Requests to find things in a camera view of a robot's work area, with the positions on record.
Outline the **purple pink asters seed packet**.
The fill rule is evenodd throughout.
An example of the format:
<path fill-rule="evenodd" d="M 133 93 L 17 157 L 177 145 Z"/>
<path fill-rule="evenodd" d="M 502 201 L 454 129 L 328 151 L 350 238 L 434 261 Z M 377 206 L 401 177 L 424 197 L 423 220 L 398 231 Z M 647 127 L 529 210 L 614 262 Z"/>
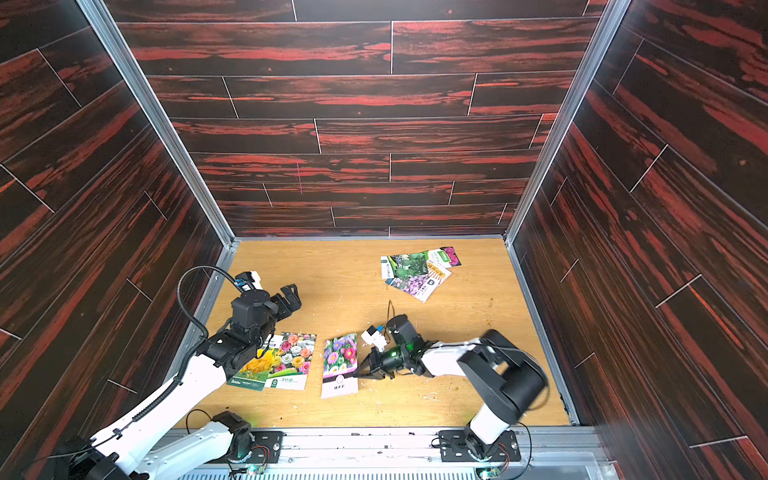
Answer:
<path fill-rule="evenodd" d="M 358 379 L 355 377 L 358 368 L 357 341 L 357 333 L 350 333 L 325 341 L 322 399 L 352 395 L 358 392 Z"/>

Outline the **mixed roses seed packet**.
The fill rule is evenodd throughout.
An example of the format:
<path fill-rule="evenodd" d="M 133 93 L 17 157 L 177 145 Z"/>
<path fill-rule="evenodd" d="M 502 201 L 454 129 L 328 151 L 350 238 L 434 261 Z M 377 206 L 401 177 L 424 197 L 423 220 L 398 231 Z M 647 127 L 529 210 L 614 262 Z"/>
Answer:
<path fill-rule="evenodd" d="M 265 389 L 303 391 L 312 366 L 317 336 L 282 332 L 271 340 Z"/>

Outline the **yellow flower seed packet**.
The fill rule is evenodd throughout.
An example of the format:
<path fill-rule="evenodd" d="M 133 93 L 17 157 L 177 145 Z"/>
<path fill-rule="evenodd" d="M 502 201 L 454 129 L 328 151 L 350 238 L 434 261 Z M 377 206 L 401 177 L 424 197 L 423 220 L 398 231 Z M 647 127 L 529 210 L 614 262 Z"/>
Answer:
<path fill-rule="evenodd" d="M 250 360 L 237 374 L 227 381 L 228 385 L 252 391 L 262 391 L 269 375 L 279 364 L 274 350 L 260 350 L 256 358 Z"/>

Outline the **green gourd seed packet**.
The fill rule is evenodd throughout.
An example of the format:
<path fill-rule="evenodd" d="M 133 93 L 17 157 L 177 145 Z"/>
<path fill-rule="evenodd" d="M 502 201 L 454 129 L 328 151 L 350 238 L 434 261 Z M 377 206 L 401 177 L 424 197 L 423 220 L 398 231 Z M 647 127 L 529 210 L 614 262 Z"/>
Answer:
<path fill-rule="evenodd" d="M 381 274 L 384 280 L 407 279 L 428 273 L 428 252 L 387 255 L 381 257 Z"/>

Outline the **purple flowers seed packet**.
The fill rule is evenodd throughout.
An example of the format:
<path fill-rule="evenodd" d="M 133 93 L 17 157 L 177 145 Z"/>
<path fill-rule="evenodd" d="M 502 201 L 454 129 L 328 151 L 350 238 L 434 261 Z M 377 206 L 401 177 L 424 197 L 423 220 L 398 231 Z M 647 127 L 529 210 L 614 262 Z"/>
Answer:
<path fill-rule="evenodd" d="M 429 274 L 408 278 L 390 278 L 386 279 L 385 283 L 422 303 L 426 302 L 440 285 L 439 279 Z"/>

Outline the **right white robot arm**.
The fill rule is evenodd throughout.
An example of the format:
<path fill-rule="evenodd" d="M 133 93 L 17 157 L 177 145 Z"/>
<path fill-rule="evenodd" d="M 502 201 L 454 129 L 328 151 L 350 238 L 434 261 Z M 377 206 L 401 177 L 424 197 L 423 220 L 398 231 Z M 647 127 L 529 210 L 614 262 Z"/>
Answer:
<path fill-rule="evenodd" d="M 406 326 L 392 327 L 390 335 L 394 346 L 384 351 L 373 348 L 354 376 L 382 380 L 406 370 L 429 378 L 466 378 L 482 406 L 465 426 L 458 445 L 478 460 L 488 460 L 501 449 L 504 432 L 549 388 L 538 362 L 494 329 L 459 343 L 427 341 Z"/>

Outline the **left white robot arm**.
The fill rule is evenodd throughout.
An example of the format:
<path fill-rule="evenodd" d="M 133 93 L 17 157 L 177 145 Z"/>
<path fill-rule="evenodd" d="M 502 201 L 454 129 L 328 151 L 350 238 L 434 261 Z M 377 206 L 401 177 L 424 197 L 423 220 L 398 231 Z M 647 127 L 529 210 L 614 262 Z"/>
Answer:
<path fill-rule="evenodd" d="M 250 286 L 232 302 L 232 315 L 184 357 L 180 371 L 113 424 L 89 439 L 74 437 L 53 455 L 52 479 L 176 479 L 212 460 L 266 461 L 250 424 L 222 412 L 164 447 L 158 442 L 195 405 L 231 380 L 272 340 L 279 321 L 302 306 L 294 284 L 271 295 Z"/>

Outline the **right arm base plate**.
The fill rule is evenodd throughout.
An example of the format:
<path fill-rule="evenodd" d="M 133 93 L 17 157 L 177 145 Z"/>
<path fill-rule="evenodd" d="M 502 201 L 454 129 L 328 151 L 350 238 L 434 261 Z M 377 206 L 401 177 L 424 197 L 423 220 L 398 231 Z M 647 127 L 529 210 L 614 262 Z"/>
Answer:
<path fill-rule="evenodd" d="M 513 431 L 504 431 L 495 443 L 486 448 L 480 441 L 466 440 L 464 429 L 440 430 L 430 446 L 438 449 L 442 462 L 519 462 L 521 452 Z"/>

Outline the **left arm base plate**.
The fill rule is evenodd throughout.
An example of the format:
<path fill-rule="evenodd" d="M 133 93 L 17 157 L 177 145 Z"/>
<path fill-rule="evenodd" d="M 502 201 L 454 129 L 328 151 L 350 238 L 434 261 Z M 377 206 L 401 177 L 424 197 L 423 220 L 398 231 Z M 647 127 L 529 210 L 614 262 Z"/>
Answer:
<path fill-rule="evenodd" d="M 208 464 L 233 467 L 275 464 L 279 461 L 284 437 L 285 433 L 277 430 L 236 433 L 225 454 L 208 461 Z"/>

